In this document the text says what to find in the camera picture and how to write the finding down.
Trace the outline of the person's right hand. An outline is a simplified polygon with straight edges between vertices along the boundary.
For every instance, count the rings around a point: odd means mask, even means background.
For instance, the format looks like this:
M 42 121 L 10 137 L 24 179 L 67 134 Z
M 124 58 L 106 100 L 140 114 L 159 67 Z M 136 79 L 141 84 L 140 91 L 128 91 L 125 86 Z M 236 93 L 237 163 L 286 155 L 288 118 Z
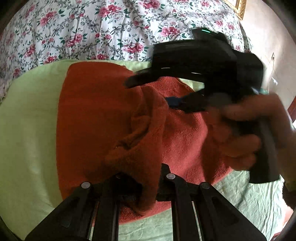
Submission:
M 255 164 L 262 140 L 249 123 L 266 121 L 274 139 L 278 172 L 287 185 L 295 185 L 295 127 L 277 94 L 248 96 L 222 108 L 209 106 L 206 119 L 226 165 L 234 170 L 248 170 Z

